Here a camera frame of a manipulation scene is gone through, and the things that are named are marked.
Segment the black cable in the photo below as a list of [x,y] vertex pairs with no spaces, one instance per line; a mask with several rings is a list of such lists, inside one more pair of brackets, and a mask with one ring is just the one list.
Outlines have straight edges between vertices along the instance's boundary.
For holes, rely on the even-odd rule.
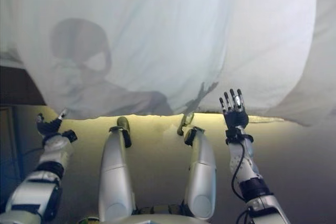
[[240,219],[242,218],[242,216],[245,215],[245,214],[247,214],[247,213],[248,213],[247,210],[245,210],[244,212],[242,212],[242,213],[238,216],[238,218],[237,218],[237,220],[236,220],[236,224],[239,224],[239,221],[240,221]]
[[243,144],[242,144],[241,142],[239,142],[238,144],[240,144],[240,145],[242,146],[243,150],[242,150],[242,153],[241,153],[242,155],[241,155],[241,158],[240,158],[240,160],[239,160],[238,166],[237,166],[237,168],[236,168],[236,170],[235,170],[235,172],[233,173],[233,176],[232,176],[232,180],[231,180],[231,188],[232,188],[232,191],[234,192],[234,194],[235,194],[239,199],[245,201],[245,199],[244,199],[241,195],[239,195],[239,193],[238,193],[238,192],[236,191],[236,189],[235,189],[235,179],[236,179],[237,173],[238,173],[238,171],[239,171],[239,168],[240,168],[240,166],[242,165],[242,162],[243,162],[243,159],[244,159],[244,155],[245,155],[245,148],[244,148]]
[[[28,155],[28,154],[30,154],[30,153],[33,153],[33,152],[35,152],[35,151],[40,151],[40,150],[43,150],[43,147],[39,147],[39,148],[34,148],[34,149],[31,149],[31,150],[28,150],[27,152],[22,153],[22,157],[24,157],[24,156],[26,156],[26,155]],[[10,166],[10,165],[13,165],[13,164],[14,164],[15,162],[17,162],[17,161],[18,161],[17,158],[13,158],[11,161],[5,161],[5,162],[3,162],[1,165],[4,164],[5,166]],[[21,181],[20,178],[17,178],[17,177],[10,177],[10,176],[8,176],[7,174],[5,174],[5,172],[4,172],[3,176],[4,176],[5,178],[8,178],[8,179],[13,179],[13,180]]]
[[248,217],[248,211],[246,211],[246,214],[245,214],[244,224],[247,224],[247,217]]

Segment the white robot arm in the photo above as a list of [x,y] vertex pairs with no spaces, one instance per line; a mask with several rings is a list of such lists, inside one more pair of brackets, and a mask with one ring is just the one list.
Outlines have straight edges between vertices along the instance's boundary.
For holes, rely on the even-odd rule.
[[49,129],[44,132],[44,152],[38,166],[12,193],[0,223],[37,224],[55,217],[62,194],[61,179],[74,152],[71,142],[77,137],[73,131],[55,132],[59,126]]
[[[230,90],[233,103],[227,92],[224,93],[225,101],[220,98],[228,127],[226,144],[229,146],[231,155],[232,189],[237,197],[246,203],[248,209],[246,214],[253,219],[253,223],[290,224],[253,161],[253,138],[244,131],[248,124],[248,116],[245,112],[242,93],[239,89],[237,92],[238,95],[235,95],[234,91]],[[235,190],[235,181],[240,187],[242,196]]]

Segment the white cloth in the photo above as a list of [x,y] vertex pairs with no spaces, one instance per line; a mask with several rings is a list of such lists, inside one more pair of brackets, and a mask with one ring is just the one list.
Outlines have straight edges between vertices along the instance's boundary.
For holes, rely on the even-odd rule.
[[[311,110],[303,94],[334,90],[336,32],[317,28],[332,22],[335,2],[6,0],[0,49],[18,51],[47,104],[70,118],[219,111],[222,92],[241,88],[249,114],[312,124],[332,107],[325,99]],[[328,78],[310,87],[315,66]]]

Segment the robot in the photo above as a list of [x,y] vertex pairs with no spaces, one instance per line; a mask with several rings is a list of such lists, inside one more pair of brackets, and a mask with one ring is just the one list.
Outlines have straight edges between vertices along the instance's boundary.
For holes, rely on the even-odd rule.
[[[290,224],[273,193],[270,192],[258,167],[253,161],[253,137],[246,134],[248,124],[241,91],[230,89],[220,98],[227,124],[226,144],[230,150],[230,170],[233,174],[231,187],[238,198],[246,204],[237,219],[244,223]],[[61,198],[61,179],[74,152],[71,145],[77,139],[72,130],[58,133],[66,116],[47,123],[43,115],[37,118],[38,131],[44,136],[44,152],[37,168],[16,188],[10,196],[5,213],[0,215],[3,224],[36,224],[52,220],[57,214]],[[132,190],[125,158],[125,149],[131,147],[130,126],[125,117],[118,118],[117,126],[111,127],[104,146],[99,186],[99,220],[104,224],[141,223],[208,223],[215,211],[216,163],[213,149],[204,130],[190,125],[192,114],[183,117],[178,134],[187,130],[184,138],[192,148],[188,186],[180,205],[154,206],[138,209]],[[240,194],[236,191],[238,184]]]

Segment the beige wall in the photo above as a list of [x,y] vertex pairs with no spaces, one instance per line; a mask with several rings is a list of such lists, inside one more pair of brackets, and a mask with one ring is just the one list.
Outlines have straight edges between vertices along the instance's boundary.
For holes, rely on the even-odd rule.
[[[18,107],[23,151],[40,146],[35,128],[39,112],[46,120],[55,116],[43,106]],[[191,156],[191,149],[176,134],[181,115],[127,118],[133,142],[127,158],[138,207],[179,204]],[[64,121],[61,129],[74,130],[79,140],[73,143],[75,154],[62,181],[64,194],[53,223],[75,223],[85,215],[97,215],[100,158],[108,129],[116,121],[114,117]],[[193,124],[206,130],[216,155],[217,205],[213,223],[235,223],[244,204],[230,188],[223,118],[196,114]],[[334,223],[336,122],[325,121],[309,128],[290,122],[251,123],[246,130],[255,139],[255,161],[291,222]],[[25,158],[26,170],[33,169],[37,160],[38,153]]]

